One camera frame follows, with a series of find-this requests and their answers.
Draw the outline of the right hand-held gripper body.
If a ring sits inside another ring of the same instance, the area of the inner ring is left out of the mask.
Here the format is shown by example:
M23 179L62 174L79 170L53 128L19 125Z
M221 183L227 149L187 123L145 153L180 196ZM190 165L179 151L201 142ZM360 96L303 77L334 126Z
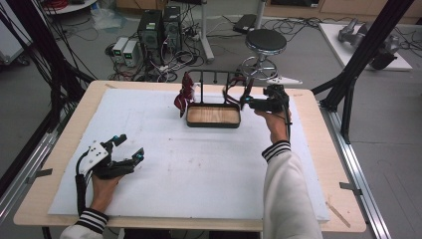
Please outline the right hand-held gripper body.
M255 99L247 96L247 104L251 109L280 113L289 109L290 97L285 91L285 85L300 85L301 80L290 79L286 77L276 77L267 80L268 85L263 89L263 94L267 96L264 99Z

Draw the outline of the small dark red bow tie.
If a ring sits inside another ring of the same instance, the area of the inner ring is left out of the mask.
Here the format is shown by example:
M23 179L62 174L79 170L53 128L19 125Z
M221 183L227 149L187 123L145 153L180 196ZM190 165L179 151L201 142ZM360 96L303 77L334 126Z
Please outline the small dark red bow tie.
M248 81L245 77L234 77L227 81L222 90L223 99L226 104L241 106L245 96L248 94Z

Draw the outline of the black rack with wooden tray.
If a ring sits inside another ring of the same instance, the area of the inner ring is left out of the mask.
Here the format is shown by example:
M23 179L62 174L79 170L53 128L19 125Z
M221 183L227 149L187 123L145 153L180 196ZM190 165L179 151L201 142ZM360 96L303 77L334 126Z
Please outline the black rack with wooden tray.
M190 127L237 128L241 123L240 106L226 104L223 94L220 102L206 102L204 81L212 79L213 83L217 84L220 80L224 80L226 85L228 80L244 76L237 72L218 70L189 70L187 72L197 84L194 102L188 106L184 114L187 125Z

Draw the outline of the large dark red striped bow tie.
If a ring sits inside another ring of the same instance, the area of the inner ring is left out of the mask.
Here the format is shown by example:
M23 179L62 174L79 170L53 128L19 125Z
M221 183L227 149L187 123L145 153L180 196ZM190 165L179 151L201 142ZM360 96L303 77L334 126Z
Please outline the large dark red striped bow tie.
M197 84L192 80L188 72L185 72L181 82L179 94L174 99L174 105L179 109L179 116L182 118L188 106L194 102L195 88Z

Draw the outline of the person's right hand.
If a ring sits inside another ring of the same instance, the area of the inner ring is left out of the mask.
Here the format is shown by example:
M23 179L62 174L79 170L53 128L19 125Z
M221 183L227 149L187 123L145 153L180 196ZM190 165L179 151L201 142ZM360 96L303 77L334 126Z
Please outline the person's right hand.
M258 110L254 110L254 113L265 120L270 131L271 143L276 143L281 140L290 140L290 134L288 133L288 125L285 122L286 117L284 113L272 114Z

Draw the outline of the black round stool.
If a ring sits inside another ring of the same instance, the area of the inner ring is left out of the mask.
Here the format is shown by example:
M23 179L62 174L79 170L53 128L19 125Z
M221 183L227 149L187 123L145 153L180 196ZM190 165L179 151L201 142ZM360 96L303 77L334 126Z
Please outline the black round stool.
M283 53L287 48L287 39L281 33L256 29L247 34L245 45L254 53L239 66L239 71L246 79L267 81L279 75L271 57Z

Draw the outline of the white foam mat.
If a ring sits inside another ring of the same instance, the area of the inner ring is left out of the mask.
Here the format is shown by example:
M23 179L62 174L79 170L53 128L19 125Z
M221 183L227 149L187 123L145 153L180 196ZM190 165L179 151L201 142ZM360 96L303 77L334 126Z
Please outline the white foam mat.
M108 89L65 170L50 206L77 214L76 169L90 145L125 134L114 160L143 149L144 160L117 187L107 214L155 218L260 219L270 145L263 118L241 112L237 128L190 127L170 91Z

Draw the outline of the black flat box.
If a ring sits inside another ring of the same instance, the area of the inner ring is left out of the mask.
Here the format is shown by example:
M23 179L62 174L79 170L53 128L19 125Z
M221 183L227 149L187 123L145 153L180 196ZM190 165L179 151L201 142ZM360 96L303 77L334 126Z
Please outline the black flat box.
M253 30L255 27L256 15L255 14L246 14L243 15L233 26L235 32L241 34L247 34L250 30Z

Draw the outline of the white floor board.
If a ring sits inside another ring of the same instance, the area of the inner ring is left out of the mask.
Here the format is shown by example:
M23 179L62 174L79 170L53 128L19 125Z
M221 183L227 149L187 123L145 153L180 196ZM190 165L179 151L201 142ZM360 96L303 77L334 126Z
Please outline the white floor board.
M354 48L348 42L341 43L337 39L338 32L343 27L345 27L345 24L319 24L319 28L322 34L329 42L330 47L339 60L340 64L344 67L351 59L351 56L354 54ZM412 67L399 53L395 53L394 56L396 59L393 60L386 68L384 68L384 71L405 72L412 70Z

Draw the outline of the slim black computer tower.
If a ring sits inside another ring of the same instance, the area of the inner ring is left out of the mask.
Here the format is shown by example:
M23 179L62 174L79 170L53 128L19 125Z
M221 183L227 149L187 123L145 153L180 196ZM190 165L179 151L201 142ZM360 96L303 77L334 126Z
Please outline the slim black computer tower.
M181 9L179 6L166 6L163 12L164 45L168 52L176 53L181 45Z

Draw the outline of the clear plastic bag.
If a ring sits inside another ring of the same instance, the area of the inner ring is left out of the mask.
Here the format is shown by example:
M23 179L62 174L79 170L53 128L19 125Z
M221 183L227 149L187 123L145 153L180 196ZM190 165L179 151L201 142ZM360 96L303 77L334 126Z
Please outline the clear plastic bag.
M126 19L113 10L97 8L91 10L92 19L94 20L94 28L96 30L105 30L111 28L122 28L126 23Z

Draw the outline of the round white table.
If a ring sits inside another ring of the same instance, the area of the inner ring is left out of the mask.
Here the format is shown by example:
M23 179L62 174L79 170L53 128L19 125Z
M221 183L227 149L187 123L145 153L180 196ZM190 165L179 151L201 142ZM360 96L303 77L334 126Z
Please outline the round white table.
M48 8L44 7L43 10L48 15L58 15L58 14L65 14L65 13L72 13L76 11L80 11L86 8L90 8L92 5L96 4L98 0L84 0L83 4L68 4L64 8L61 9L54 9L54 8Z

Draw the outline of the white cabinet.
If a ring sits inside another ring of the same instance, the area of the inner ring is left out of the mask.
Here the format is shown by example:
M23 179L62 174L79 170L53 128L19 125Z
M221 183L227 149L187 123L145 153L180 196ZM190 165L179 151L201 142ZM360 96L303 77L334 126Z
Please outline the white cabinet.
M12 11L6 0L0 0L0 65L10 65L24 49L18 39L10 32L1 21L4 17L11 24L13 30L20 39L27 45L32 43L32 39Z

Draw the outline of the grey metal bracket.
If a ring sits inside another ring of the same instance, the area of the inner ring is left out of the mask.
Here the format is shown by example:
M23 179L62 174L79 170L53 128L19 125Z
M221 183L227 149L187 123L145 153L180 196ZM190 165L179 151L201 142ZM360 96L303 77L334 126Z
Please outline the grey metal bracket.
M37 178L51 175L52 172L53 172L53 168L36 171L32 176L29 176L26 178L26 183L33 184Z
M362 194L362 190L357 188L354 184L352 183L346 183L346 182L341 182L339 184L339 187L341 189L345 189L345 190L350 190L355 196L360 196Z

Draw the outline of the aluminium rail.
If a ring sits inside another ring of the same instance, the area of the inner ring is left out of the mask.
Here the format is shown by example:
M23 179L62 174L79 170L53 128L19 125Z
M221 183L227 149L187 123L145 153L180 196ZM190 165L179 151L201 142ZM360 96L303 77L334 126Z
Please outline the aluminium rail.
M319 109L328 127L334 145L337 147L349 183L354 184L357 188L362 190L360 196L354 196L363 214L364 222L369 227L372 236L375 239L392 239L352 144L348 143L340 133L340 116L336 112L330 112L324 108Z
M75 109L75 104L64 106L60 110L59 121L56 124L50 124L52 112L48 112L0 178L0 225L7 219L27 188L32 185L26 183L26 178L36 171L43 170L43 165Z

